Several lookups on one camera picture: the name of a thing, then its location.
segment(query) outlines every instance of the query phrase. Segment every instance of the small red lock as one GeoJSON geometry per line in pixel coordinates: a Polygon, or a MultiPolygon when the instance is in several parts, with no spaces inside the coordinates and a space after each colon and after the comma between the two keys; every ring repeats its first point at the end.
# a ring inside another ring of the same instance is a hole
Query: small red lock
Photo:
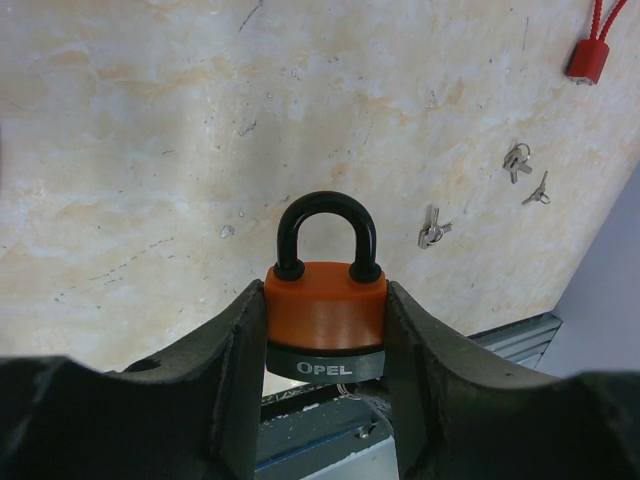
{"type": "Polygon", "coordinates": [[[269,346],[267,369],[317,383],[351,383],[382,375],[387,282],[375,262],[376,232],[353,198],[316,192],[293,202],[278,226],[278,261],[264,284],[269,346]],[[356,233],[351,265],[302,263],[300,225],[317,213],[345,218],[356,233]]]}

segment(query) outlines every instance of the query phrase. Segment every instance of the padlock shackle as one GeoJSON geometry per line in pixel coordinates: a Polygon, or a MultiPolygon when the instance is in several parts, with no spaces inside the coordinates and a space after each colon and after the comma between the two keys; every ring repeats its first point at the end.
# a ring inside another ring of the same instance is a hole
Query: padlock shackle
{"type": "Polygon", "coordinates": [[[333,213],[347,220],[356,233],[356,258],[349,275],[359,283],[371,283],[380,278],[376,263],[376,227],[364,206],[344,193],[314,192],[293,202],[285,210],[278,225],[278,262],[273,272],[280,280],[295,281],[304,273],[304,263],[298,259],[298,231],[307,218],[318,213],[333,213]]]}

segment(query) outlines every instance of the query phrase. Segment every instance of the padlock body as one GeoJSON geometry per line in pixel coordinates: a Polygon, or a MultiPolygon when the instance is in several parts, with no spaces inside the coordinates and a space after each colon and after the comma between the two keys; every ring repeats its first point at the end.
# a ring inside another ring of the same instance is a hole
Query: padlock body
{"type": "Polygon", "coordinates": [[[351,279],[347,263],[306,262],[295,281],[281,280],[269,269],[264,293],[270,342],[323,352],[383,343],[384,273],[363,284],[351,279]]]}

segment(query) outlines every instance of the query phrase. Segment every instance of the marble surface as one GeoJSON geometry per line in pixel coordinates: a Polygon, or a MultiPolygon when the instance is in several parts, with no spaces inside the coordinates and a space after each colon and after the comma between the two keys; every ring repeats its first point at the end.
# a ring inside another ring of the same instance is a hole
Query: marble surface
{"type": "MultiPolygon", "coordinates": [[[[562,74],[585,0],[1,8],[1,354],[154,352],[264,277],[287,203],[320,189],[368,207],[432,314],[510,323],[555,305],[640,156],[638,2],[595,87],[562,74]],[[545,170],[552,204],[521,206],[545,170]],[[425,251],[429,204],[454,226],[425,251]]],[[[304,259],[353,245],[331,216],[301,231],[304,259]]]]}

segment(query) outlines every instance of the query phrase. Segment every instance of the black padlock base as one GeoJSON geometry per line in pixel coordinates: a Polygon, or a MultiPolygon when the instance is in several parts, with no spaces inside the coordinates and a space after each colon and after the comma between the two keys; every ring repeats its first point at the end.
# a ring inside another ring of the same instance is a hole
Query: black padlock base
{"type": "Polygon", "coordinates": [[[275,375],[307,383],[355,383],[380,378],[384,350],[319,356],[314,352],[267,346],[267,370],[275,375]]]}

